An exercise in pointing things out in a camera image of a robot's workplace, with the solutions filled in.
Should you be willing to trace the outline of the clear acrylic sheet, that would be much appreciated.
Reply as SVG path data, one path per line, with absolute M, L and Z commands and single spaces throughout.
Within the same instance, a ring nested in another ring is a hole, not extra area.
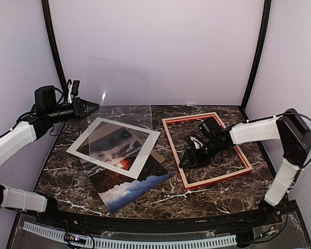
M 133 125 L 133 134 L 154 141 L 150 87 L 157 74 L 140 65 L 88 56 L 87 97 L 101 107 L 98 117 Z

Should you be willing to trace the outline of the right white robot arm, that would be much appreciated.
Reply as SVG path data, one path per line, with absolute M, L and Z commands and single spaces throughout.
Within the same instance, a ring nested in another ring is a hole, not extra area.
M 259 225 L 265 225 L 274 217 L 274 209 L 305 168 L 311 151 L 311 129 L 307 117 L 290 108 L 282 114 L 256 120 L 247 120 L 223 128 L 214 118 L 202 121 L 198 129 L 207 139 L 202 142 L 197 136 L 187 137 L 189 148 L 183 154 L 180 168 L 205 167 L 217 153 L 235 145 L 249 142 L 279 140 L 283 149 L 283 161 L 266 192 L 264 205 L 254 214 Z

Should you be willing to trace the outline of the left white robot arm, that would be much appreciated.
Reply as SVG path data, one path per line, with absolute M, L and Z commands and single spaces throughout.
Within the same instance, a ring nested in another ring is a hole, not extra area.
M 34 104 L 32 110 L 0 137 L 0 167 L 25 146 L 44 136 L 54 124 L 81 120 L 99 109 L 93 102 L 75 98 L 68 104 Z M 48 205 L 49 199 L 35 192 L 0 184 L 0 208 L 42 213 L 51 226 L 59 226 L 63 215 Z

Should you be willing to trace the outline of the landscape photo print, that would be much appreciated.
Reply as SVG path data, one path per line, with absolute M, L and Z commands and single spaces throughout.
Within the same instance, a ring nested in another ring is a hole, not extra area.
M 110 213 L 115 213 L 130 204 L 171 176 L 153 156 L 147 159 L 138 179 L 110 171 L 83 159 L 80 159 L 80 162 Z

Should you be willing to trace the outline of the red wooden picture frame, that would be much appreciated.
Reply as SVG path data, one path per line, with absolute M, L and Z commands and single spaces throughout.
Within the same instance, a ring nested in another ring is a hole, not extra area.
M 186 142 L 189 144 L 189 148 L 184 151 L 182 158 L 179 159 L 173 139 L 168 129 L 168 125 L 171 123 L 190 122 L 196 120 L 202 121 L 198 125 L 198 129 L 208 140 L 208 142 L 203 143 L 198 139 L 197 136 L 194 135 L 187 136 Z M 229 144 L 229 136 L 223 135 L 226 126 L 222 122 L 218 114 L 215 112 L 164 118 L 162 119 L 162 123 L 185 190 L 212 185 L 218 182 L 236 178 L 238 176 L 246 175 L 253 171 L 252 165 L 246 158 L 241 148 L 238 145 L 234 145 L 233 148 L 236 151 L 241 162 L 243 163 L 244 168 L 232 173 L 216 176 L 203 181 L 189 183 L 184 173 L 184 169 L 209 166 L 211 165 L 212 157 L 214 157 L 217 153 L 223 152 L 224 150 L 231 147 L 231 145 Z

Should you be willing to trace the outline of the white mat board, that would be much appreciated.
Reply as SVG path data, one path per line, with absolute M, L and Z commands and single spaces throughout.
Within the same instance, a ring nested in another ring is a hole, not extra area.
M 138 179 L 160 132 L 97 117 L 67 152 L 101 168 Z

